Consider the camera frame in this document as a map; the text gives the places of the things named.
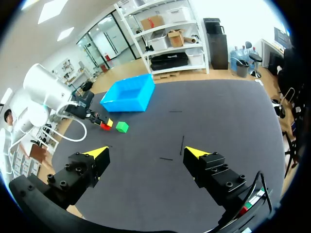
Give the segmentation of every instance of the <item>yellow cube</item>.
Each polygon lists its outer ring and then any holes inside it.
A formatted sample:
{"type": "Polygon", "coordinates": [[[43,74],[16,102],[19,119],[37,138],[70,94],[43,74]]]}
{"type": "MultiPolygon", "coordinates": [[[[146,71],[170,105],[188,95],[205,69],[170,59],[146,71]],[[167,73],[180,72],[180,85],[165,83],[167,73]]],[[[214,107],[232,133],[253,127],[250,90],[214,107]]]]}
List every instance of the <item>yellow cube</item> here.
{"type": "Polygon", "coordinates": [[[107,126],[112,127],[112,125],[113,125],[113,121],[109,118],[107,122],[107,126]]]}

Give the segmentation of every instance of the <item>ceiling light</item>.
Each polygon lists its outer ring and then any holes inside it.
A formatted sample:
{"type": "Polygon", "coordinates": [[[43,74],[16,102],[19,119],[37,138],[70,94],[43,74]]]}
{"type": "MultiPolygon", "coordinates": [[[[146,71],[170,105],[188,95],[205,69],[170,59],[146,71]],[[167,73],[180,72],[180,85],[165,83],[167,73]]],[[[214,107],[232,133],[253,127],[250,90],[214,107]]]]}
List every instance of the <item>ceiling light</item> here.
{"type": "Polygon", "coordinates": [[[62,12],[62,9],[66,5],[67,1],[68,0],[53,0],[48,3],[45,3],[38,24],[50,18],[58,16],[62,12]]]}
{"type": "Polygon", "coordinates": [[[21,9],[25,10],[27,7],[36,3],[37,1],[39,1],[39,0],[26,0],[21,9]]]}
{"type": "Polygon", "coordinates": [[[62,32],[60,33],[60,35],[59,35],[57,41],[60,41],[60,40],[62,40],[62,39],[64,39],[64,38],[66,38],[67,36],[69,36],[73,29],[74,29],[74,27],[62,31],[62,32]]]}
{"type": "Polygon", "coordinates": [[[11,96],[12,93],[13,93],[12,89],[11,89],[11,88],[8,88],[8,89],[6,90],[6,92],[4,93],[4,96],[2,97],[0,103],[1,103],[1,104],[6,104],[7,101],[9,100],[9,98],[10,98],[10,96],[11,96]]]}

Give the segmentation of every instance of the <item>cardboard box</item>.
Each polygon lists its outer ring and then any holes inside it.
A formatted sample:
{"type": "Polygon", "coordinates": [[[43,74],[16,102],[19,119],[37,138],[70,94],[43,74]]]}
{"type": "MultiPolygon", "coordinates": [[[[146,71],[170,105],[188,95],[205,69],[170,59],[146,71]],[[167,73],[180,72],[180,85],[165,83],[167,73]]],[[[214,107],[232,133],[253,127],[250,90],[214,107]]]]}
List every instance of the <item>cardboard box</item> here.
{"type": "Polygon", "coordinates": [[[174,48],[184,46],[184,37],[182,35],[182,32],[184,32],[183,29],[178,29],[178,30],[172,30],[168,33],[168,37],[174,48]]]}
{"type": "Polygon", "coordinates": [[[164,25],[162,16],[152,16],[141,21],[144,30],[164,25]]]}

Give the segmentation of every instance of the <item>green cube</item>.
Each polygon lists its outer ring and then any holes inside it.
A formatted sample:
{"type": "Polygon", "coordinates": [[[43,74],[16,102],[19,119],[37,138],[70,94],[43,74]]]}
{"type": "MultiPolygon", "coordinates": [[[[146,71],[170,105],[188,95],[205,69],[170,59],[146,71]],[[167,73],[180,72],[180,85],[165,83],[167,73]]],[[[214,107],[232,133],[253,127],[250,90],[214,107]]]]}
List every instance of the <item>green cube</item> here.
{"type": "Polygon", "coordinates": [[[116,126],[117,131],[119,131],[120,133],[126,133],[128,130],[128,124],[126,124],[123,121],[119,121],[117,126],[116,126]]]}

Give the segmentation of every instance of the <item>glass door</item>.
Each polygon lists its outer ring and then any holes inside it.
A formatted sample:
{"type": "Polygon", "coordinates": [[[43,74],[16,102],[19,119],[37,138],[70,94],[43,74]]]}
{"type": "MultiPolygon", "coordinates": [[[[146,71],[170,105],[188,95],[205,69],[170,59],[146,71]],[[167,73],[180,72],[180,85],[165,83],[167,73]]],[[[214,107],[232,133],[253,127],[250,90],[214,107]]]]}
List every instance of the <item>glass door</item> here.
{"type": "Polygon", "coordinates": [[[88,34],[85,34],[77,45],[86,53],[87,58],[94,64],[95,71],[105,72],[109,69],[109,66],[88,34]]]}
{"type": "Polygon", "coordinates": [[[107,15],[96,24],[89,31],[89,36],[110,67],[119,66],[136,59],[112,14],[107,15]]]}
{"type": "MultiPolygon", "coordinates": [[[[130,35],[130,33],[128,32],[127,28],[125,27],[125,24],[121,21],[121,17],[119,16],[118,12],[117,11],[114,11],[112,13],[113,17],[115,18],[116,22],[118,23],[118,25],[120,26],[126,40],[128,41],[128,43],[130,44],[131,46],[131,49],[133,50],[136,58],[140,58],[140,54],[134,44],[134,41],[132,40],[132,37],[130,35]]],[[[138,31],[140,30],[140,26],[135,18],[135,16],[128,16],[126,18],[133,34],[137,34],[138,31]]],[[[146,46],[145,46],[145,42],[144,42],[144,39],[142,37],[138,38],[138,44],[141,48],[141,50],[144,52],[146,50],[146,46]]]]}

